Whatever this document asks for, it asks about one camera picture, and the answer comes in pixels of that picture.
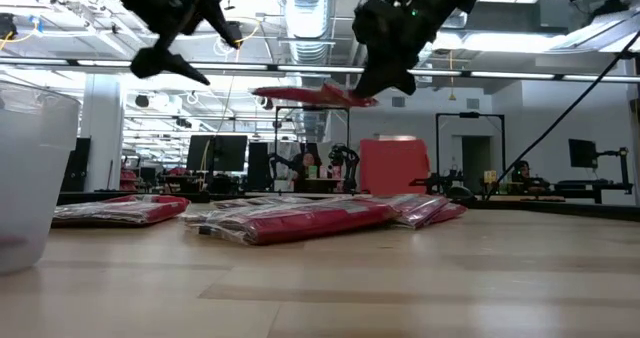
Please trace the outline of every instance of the wooden tabletop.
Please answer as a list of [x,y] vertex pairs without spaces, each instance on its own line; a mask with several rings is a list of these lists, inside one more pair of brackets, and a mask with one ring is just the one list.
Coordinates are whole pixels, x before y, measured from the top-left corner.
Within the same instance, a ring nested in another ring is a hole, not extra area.
[[36,268],[0,277],[0,327],[11,338],[638,337],[639,247],[638,224],[510,211],[271,247],[178,222],[57,229]]

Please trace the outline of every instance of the black cable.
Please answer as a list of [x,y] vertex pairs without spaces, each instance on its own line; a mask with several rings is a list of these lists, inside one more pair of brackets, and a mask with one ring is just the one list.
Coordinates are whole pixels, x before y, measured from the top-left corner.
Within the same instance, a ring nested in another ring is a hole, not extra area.
[[[549,126],[549,128],[547,128],[546,131],[544,131],[544,133],[542,133],[542,135],[536,139],[529,147],[527,147],[527,149],[524,150],[524,152],[520,153],[520,155],[518,156],[518,158],[516,158],[513,163],[511,163],[509,165],[509,167],[507,167],[507,170],[505,170],[504,172],[502,172],[502,174],[500,175],[500,177],[498,178],[497,183],[500,183],[504,177],[507,176],[507,174],[509,174],[509,172],[511,171],[511,169],[513,169],[513,167],[516,165],[516,163],[518,163],[522,158],[524,158],[524,156],[527,155],[527,153],[531,152],[531,150],[533,148],[535,148],[535,146],[537,146],[540,142],[542,142],[543,139],[545,139],[549,133],[551,133],[551,131],[558,125],[560,124],[560,122],[573,110],[573,108],[575,108],[578,104],[580,104],[580,102],[582,102],[582,100],[589,95],[589,93],[591,93],[591,91],[598,85],[598,83],[600,83],[602,81],[602,79],[604,78],[604,76],[607,75],[607,73],[609,73],[618,63],[618,61],[620,59],[622,59],[623,56],[625,56],[627,54],[627,52],[629,51],[629,49],[631,48],[631,46],[633,46],[633,44],[638,40],[638,38],[640,38],[640,31],[638,31],[636,33],[636,35],[629,41],[629,43],[627,43],[627,45],[622,49],[622,51],[620,51],[620,53],[616,54],[616,57],[611,61],[611,63],[609,63],[609,65],[607,66],[607,68],[605,68],[602,73],[600,73],[600,75],[598,76],[598,78],[596,78],[595,81],[593,81],[593,83],[591,83],[591,85],[589,85],[589,87],[578,97],[578,99],[576,99],[573,103],[571,103],[571,105],[569,106],[569,108],[567,108],[559,117],[558,119],[555,120],[555,122],[553,122],[553,124],[551,124]],[[491,191],[489,191],[489,194],[487,194],[487,196],[485,197],[485,201],[488,201],[491,196],[495,194],[495,187],[491,189]]]

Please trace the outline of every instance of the translucent plastic container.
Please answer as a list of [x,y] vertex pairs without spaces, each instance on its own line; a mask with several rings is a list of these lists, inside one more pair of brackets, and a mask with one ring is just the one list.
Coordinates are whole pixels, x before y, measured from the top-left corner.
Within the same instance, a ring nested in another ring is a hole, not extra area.
[[42,256],[79,109],[71,97],[0,81],[0,274]]

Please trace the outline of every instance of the wall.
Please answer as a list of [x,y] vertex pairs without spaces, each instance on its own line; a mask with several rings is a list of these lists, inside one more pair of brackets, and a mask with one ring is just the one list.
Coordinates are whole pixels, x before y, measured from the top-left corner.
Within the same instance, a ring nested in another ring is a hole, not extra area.
[[[625,74],[622,68],[611,74]],[[506,115],[507,160],[513,161],[588,87],[588,83],[516,82],[493,95],[494,112]],[[633,150],[628,89],[625,84],[598,85],[525,160],[532,174],[549,181],[596,179],[591,170],[572,168],[568,139],[596,142],[599,151],[628,147]],[[634,155],[628,157],[630,179],[635,181]],[[621,181],[618,158],[603,157],[600,178]],[[635,197],[606,192],[604,203],[635,204]]]
[[[351,147],[358,149],[361,139],[374,138],[381,135],[410,135],[422,139],[427,144],[432,171],[435,171],[435,114],[459,113],[469,111],[466,108],[467,98],[480,99],[480,112],[491,112],[491,96],[484,94],[479,88],[457,88],[454,90],[457,99],[449,100],[450,89],[434,92],[432,89],[419,89],[406,100],[406,107],[391,107],[391,97],[402,93],[387,90],[376,98],[380,105],[372,108],[353,109],[351,112]],[[332,142],[346,141],[346,125],[344,116],[330,114],[327,119],[326,136]],[[499,127],[499,121],[493,124]],[[500,132],[486,119],[460,119],[443,117],[440,121],[440,161],[441,170],[449,169],[453,163],[462,166],[462,143],[460,136],[480,135],[500,137]]]

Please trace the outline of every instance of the workbench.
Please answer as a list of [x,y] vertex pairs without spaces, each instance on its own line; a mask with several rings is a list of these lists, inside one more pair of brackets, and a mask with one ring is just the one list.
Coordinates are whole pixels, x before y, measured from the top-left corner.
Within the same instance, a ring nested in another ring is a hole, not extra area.
[[268,247],[177,221],[56,229],[34,269],[0,277],[0,327],[11,338],[637,337],[639,247],[638,223],[492,210]]

